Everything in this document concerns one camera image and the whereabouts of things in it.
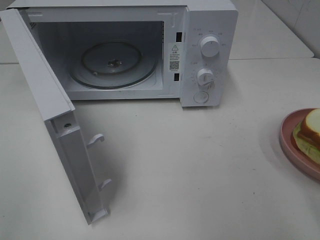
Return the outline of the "round door release button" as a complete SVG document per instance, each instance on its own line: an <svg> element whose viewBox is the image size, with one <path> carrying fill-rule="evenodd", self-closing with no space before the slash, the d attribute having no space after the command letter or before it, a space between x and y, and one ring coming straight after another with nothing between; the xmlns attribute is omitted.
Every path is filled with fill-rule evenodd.
<svg viewBox="0 0 320 240"><path fill-rule="evenodd" d="M203 104L209 99L209 94L205 91L199 91L194 96L193 99L196 103Z"/></svg>

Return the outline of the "white timer knob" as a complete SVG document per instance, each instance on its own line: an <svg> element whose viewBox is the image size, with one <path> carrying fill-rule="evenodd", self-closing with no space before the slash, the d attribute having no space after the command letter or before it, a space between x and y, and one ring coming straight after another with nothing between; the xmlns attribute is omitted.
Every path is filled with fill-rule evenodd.
<svg viewBox="0 0 320 240"><path fill-rule="evenodd" d="M199 86L211 84L214 80L214 74L209 68L202 68L196 74L196 80Z"/></svg>

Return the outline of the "pink plate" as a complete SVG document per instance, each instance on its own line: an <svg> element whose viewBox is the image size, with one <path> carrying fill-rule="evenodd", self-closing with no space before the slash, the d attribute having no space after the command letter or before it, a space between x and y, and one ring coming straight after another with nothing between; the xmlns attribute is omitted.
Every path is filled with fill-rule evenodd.
<svg viewBox="0 0 320 240"><path fill-rule="evenodd" d="M296 125L314 108L304 108L291 112L282 121L279 130L279 143L287 159L305 175L320 181L320 165L312 161L297 147L293 131Z"/></svg>

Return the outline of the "toast sandwich with lettuce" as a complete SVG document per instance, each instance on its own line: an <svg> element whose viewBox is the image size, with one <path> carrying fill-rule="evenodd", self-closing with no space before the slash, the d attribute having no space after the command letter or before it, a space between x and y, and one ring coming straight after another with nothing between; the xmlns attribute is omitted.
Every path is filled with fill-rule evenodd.
<svg viewBox="0 0 320 240"><path fill-rule="evenodd" d="M320 109L310 111L292 132L297 148L314 163L320 164Z"/></svg>

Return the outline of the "warning label with QR code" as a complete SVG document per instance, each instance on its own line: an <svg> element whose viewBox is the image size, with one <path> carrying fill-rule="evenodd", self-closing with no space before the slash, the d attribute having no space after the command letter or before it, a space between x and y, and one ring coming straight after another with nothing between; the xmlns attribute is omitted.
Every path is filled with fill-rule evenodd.
<svg viewBox="0 0 320 240"><path fill-rule="evenodd" d="M171 42L168 44L167 54L168 71L178 73L180 71L181 43Z"/></svg>

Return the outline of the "white microwave oven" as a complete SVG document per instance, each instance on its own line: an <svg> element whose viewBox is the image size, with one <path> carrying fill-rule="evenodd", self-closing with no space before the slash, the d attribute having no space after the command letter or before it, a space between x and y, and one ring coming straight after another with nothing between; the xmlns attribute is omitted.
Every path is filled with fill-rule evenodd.
<svg viewBox="0 0 320 240"><path fill-rule="evenodd" d="M229 0L16 0L6 10L25 11L31 34L73 101L179 99L183 107L217 106L237 24L238 11ZM200 41L213 35L219 53L205 57ZM158 53L154 72L123 88L96 89L70 75L75 57L88 48L120 41ZM179 72L168 70L168 44L181 43ZM210 69L214 81L197 83L197 72ZM208 101L194 95L207 92Z"/></svg>

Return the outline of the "glass microwave turntable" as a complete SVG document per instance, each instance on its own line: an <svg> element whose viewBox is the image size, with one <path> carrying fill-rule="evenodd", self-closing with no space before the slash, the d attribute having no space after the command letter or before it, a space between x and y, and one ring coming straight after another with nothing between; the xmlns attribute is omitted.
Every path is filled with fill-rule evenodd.
<svg viewBox="0 0 320 240"><path fill-rule="evenodd" d="M125 41L107 41L86 49L70 65L78 83L94 89L126 88L148 78L156 69L159 54Z"/></svg>

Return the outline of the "upper white power knob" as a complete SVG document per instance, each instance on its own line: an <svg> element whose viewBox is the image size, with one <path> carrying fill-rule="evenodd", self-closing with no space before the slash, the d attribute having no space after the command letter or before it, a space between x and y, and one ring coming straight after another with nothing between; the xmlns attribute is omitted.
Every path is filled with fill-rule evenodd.
<svg viewBox="0 0 320 240"><path fill-rule="evenodd" d="M203 56L212 58L220 52L220 40L215 35L206 35L200 41L200 50Z"/></svg>

